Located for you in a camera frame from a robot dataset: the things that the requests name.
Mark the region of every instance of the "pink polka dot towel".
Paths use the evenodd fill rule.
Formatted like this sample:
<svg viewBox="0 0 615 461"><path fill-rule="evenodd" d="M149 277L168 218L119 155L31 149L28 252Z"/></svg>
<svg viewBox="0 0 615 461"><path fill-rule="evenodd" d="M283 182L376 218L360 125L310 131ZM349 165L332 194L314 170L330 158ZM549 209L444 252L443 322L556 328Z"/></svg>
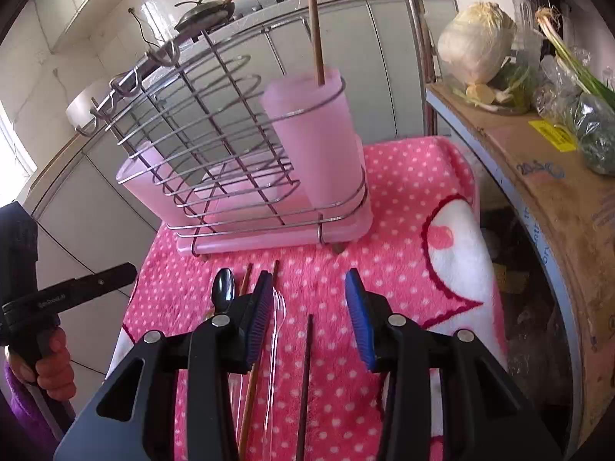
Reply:
<svg viewBox="0 0 615 461"><path fill-rule="evenodd" d="M258 272L281 262L276 288L286 314L272 377L262 372L248 439L249 461L291 461L296 448L305 328L314 314L306 461L375 459L381 431L379 380L359 358L344 298L344 275L355 267L368 291L423 328L452 334L472 329L504 364L502 312L493 268L471 204L475 182L467 162L445 138L393 141L365 147L373 225L340 255L302 246L213 255L203 263L177 253L161 227L143 264L124 317L112 367L150 329L167 335L193 330L211 306L213 277L223 267L238 282L249 262ZM180 376L175 411L175 459L186 459L186 376ZM432 376L432 459L442 458L439 383Z"/></svg>

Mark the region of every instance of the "chopstick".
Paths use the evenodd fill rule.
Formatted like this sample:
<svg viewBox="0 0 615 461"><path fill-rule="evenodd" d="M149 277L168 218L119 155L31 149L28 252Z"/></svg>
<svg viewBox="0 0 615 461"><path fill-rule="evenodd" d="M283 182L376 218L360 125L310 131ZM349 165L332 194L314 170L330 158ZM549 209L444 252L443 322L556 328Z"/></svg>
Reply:
<svg viewBox="0 0 615 461"><path fill-rule="evenodd" d="M303 356L303 384L301 386L301 411L299 413L299 432L297 434L297 453L295 461L303 461L306 448L306 427L308 423L309 368L312 360L312 339L314 337L314 316L307 317L306 352Z"/></svg>
<svg viewBox="0 0 615 461"><path fill-rule="evenodd" d="M273 286L276 286L276 280L278 279L278 269L280 267L280 261L276 260L273 264ZM248 435L250 433L250 419L252 417L252 410L254 408L254 399L256 398L256 385L258 384L258 372L260 370L261 359L258 356L258 360L252 366L250 371L250 380L248 381L248 392L245 395L245 408L244 417L241 419L241 431L239 432L239 460L245 461L245 451L248 447Z"/></svg>
<svg viewBox="0 0 615 461"><path fill-rule="evenodd" d="M322 62L321 23L318 16L318 3L316 0L307 0L309 6L309 25L314 49L314 64L316 65L316 80L318 86L325 84L325 66Z"/></svg>
<svg viewBox="0 0 615 461"><path fill-rule="evenodd" d="M248 292L248 286L250 286L250 274L252 273L252 264L248 264L245 269L244 279L241 281L241 288L239 288L239 295L246 294Z"/></svg>

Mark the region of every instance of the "person's hand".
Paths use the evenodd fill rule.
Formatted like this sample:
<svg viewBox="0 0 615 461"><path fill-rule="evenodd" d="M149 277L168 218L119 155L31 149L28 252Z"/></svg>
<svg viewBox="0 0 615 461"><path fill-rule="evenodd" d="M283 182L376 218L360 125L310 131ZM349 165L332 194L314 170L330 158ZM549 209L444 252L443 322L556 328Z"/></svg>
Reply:
<svg viewBox="0 0 615 461"><path fill-rule="evenodd" d="M65 401L72 399L77 393L75 386L75 373L71 367L71 356L66 347L66 333L58 328L49 339L49 348L53 352L36 363L38 384L54 400ZM33 383L35 374L32 369L5 347L8 365L15 377L22 383Z"/></svg>

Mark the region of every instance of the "metal pipe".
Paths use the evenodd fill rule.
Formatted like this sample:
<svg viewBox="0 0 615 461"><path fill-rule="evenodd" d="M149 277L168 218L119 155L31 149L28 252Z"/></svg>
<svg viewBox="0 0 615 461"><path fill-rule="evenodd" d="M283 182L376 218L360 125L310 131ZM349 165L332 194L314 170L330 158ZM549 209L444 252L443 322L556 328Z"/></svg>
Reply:
<svg viewBox="0 0 615 461"><path fill-rule="evenodd" d="M431 49L431 39L429 29L425 20L425 5L423 0L406 0L408 14L410 15L410 26L414 36L414 47L416 48L417 60L419 63L419 81L421 83L421 100L423 106L423 131L425 135L435 135L435 113L434 109L427 104L427 94L425 87L428 83L435 81L434 57Z"/></svg>

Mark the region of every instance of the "dark chopstick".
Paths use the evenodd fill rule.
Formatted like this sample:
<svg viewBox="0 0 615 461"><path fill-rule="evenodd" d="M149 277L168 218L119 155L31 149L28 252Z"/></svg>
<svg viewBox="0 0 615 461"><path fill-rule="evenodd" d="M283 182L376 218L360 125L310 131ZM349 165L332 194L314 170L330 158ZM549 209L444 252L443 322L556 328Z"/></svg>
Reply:
<svg viewBox="0 0 615 461"><path fill-rule="evenodd" d="M303 357L303 384L301 388L301 412L299 413L299 433L297 435L296 461L303 461L306 448L306 425L308 422L308 391L309 391L309 367L312 358L312 337L314 333L314 316L307 317L306 352Z"/></svg>

